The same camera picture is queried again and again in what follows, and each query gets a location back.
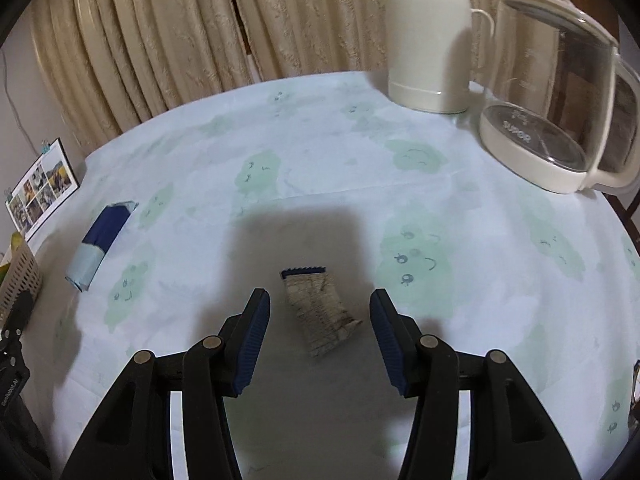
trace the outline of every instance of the light blue tablecloth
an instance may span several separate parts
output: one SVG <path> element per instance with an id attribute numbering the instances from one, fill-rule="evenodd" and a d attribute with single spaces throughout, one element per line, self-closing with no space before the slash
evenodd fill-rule
<path id="1" fill-rule="evenodd" d="M 385 287 L 459 351 L 501 348 L 587 480 L 626 441 L 640 259 L 604 197 L 515 176 L 459 116 L 391 103 L 380 78 L 280 80 L 177 108 L 88 157 L 81 189 L 32 240 L 46 282 L 24 335 L 24 393 L 58 468 L 130 356 L 184 351 L 266 288 L 272 315 L 252 384 L 226 402 L 248 479 L 397 477 L 415 402 L 386 377 L 368 321 Z M 66 265 L 101 209 L 140 207 L 91 284 Z M 305 352 L 279 272 L 326 266 L 366 323 Z M 465 477 L 468 397 L 454 478 Z M 180 407 L 172 415 L 184 480 Z"/>

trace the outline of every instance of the plastic basket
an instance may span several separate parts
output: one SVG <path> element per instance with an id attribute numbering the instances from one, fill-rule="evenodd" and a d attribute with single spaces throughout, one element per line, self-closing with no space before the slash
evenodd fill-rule
<path id="1" fill-rule="evenodd" d="M 23 242 L 12 254 L 11 266 L 0 285 L 0 327 L 14 306 L 14 301 L 24 290 L 29 290 L 33 301 L 42 286 L 42 273 L 27 242 Z"/>

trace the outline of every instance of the wall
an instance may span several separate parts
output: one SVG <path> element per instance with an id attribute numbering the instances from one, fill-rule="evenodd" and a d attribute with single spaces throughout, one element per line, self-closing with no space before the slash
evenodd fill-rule
<path id="1" fill-rule="evenodd" d="M 77 169 L 83 160 L 40 75 L 31 41 L 30 21 L 30 9 L 27 8 L 2 46 L 7 62 L 8 92 L 29 140 L 18 127 L 5 93 L 5 68 L 0 55 L 0 191 L 8 187 L 13 189 L 36 159 L 32 145 L 39 152 L 43 140 L 60 137 L 73 168 Z M 15 229 L 4 206 L 4 193 L 0 202 L 0 251 L 4 251 Z"/>

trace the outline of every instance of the kettle lid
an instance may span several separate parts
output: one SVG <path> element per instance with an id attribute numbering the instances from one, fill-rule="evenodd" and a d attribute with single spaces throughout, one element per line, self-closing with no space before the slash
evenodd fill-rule
<path id="1" fill-rule="evenodd" d="M 518 12 L 555 28 L 570 30 L 583 37 L 591 36 L 601 43 L 618 46 L 618 40 L 606 28 L 574 6 L 571 0 L 494 0 L 494 6 L 497 2 L 503 2 Z"/>

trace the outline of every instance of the cartoon face print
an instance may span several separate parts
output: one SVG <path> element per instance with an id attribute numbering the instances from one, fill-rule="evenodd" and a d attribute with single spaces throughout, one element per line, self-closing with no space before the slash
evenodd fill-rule
<path id="1" fill-rule="evenodd" d="M 66 342 L 75 328 L 75 322 L 76 310 L 70 307 L 67 307 L 65 310 L 63 310 L 62 314 L 56 321 L 53 341 L 54 362 L 59 361 L 62 357 L 65 351 Z"/>
<path id="2" fill-rule="evenodd" d="M 525 214 L 532 243 L 541 254 L 551 258 L 568 278 L 582 281 L 586 267 L 571 242 L 549 222 L 532 213 Z"/>
<path id="3" fill-rule="evenodd" d="M 439 234 L 407 224 L 382 240 L 380 252 L 376 285 L 386 288 L 394 302 L 412 314 L 452 316 L 452 269 Z"/>
<path id="4" fill-rule="evenodd" d="M 163 155 L 169 155 L 169 153 L 184 141 L 184 138 L 185 135 L 178 134 L 177 132 L 165 137 L 164 142 L 160 146 L 160 153 Z"/>
<path id="5" fill-rule="evenodd" d="M 143 152 L 143 158 L 146 158 L 147 155 L 154 153 L 162 145 L 163 141 L 164 139 L 161 137 L 160 139 L 156 139 L 154 142 L 149 144 Z"/>
<path id="6" fill-rule="evenodd" d="M 274 117 L 286 119 L 296 113 L 294 94 L 284 89 L 278 90 L 267 98 L 268 104 L 274 107 Z"/>
<path id="7" fill-rule="evenodd" d="M 604 452 L 621 449 L 627 440 L 627 419 L 633 382 L 632 367 L 607 385 L 605 405 L 600 415 L 599 441 Z"/>
<path id="8" fill-rule="evenodd" d="M 437 173 L 448 162 L 442 153 L 423 142 L 389 140 L 385 147 L 394 152 L 394 165 L 398 170 Z"/>
<path id="9" fill-rule="evenodd" d="M 174 184 L 170 183 L 149 199 L 140 212 L 140 228 L 149 229 L 156 223 L 160 215 L 169 207 L 174 197 Z"/>
<path id="10" fill-rule="evenodd" d="M 206 137 L 219 137 L 227 132 L 230 132 L 233 128 L 233 121 L 226 115 L 215 116 L 208 123 L 201 124 L 198 129 Z"/>
<path id="11" fill-rule="evenodd" d="M 104 315 L 104 323 L 109 327 L 109 332 L 113 333 L 116 326 L 127 319 L 142 296 L 149 270 L 147 262 L 131 264 L 122 271 L 120 279 L 111 288 L 109 307 Z"/>
<path id="12" fill-rule="evenodd" d="M 372 103 L 361 102 L 346 105 L 340 111 L 351 121 L 370 118 L 375 113 L 376 107 Z"/>
<path id="13" fill-rule="evenodd" d="M 636 277 L 636 280 L 640 282 L 640 257 L 638 257 L 638 252 L 631 238 L 629 238 L 626 233 L 622 235 L 622 246 L 625 249 L 626 262 L 629 264 L 629 268 Z"/>
<path id="14" fill-rule="evenodd" d="M 279 169 L 280 158 L 271 150 L 250 156 L 236 176 L 238 191 L 254 196 L 260 196 L 267 190 L 275 192 Z"/>

